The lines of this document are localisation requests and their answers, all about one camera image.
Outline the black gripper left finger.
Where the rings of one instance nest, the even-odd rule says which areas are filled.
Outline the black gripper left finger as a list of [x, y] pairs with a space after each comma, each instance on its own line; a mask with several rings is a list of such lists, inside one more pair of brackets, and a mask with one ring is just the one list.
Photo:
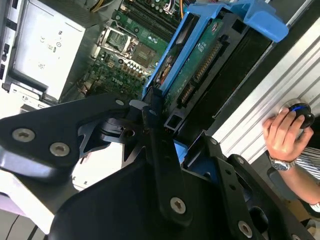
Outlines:
[[185, 196], [173, 139], [148, 104], [109, 93], [1, 119], [0, 190], [37, 226], [51, 227], [63, 204], [88, 189], [72, 183], [79, 159], [116, 141], [131, 149], [120, 170], [148, 164], [161, 215], [186, 226], [188, 214], [171, 208], [172, 198]]

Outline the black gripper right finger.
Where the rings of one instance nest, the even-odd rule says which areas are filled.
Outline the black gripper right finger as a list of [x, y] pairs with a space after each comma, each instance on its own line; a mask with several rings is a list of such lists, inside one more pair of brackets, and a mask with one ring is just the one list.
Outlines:
[[186, 156], [193, 240], [310, 240], [312, 235], [240, 155], [200, 135]]

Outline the person's hand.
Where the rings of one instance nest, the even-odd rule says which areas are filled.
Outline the person's hand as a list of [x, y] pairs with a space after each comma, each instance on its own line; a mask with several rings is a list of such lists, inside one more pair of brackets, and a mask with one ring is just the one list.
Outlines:
[[307, 127], [300, 133], [305, 117], [284, 108], [277, 116], [263, 124], [263, 136], [269, 156], [275, 160], [292, 162], [305, 149], [314, 132]]

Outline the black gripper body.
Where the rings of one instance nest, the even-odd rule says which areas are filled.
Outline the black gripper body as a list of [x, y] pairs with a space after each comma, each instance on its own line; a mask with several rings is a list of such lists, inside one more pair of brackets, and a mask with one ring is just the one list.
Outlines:
[[188, 171], [189, 226], [166, 220], [159, 209], [155, 178], [146, 163], [135, 163], [74, 195], [57, 212], [51, 240], [238, 240], [217, 187]]

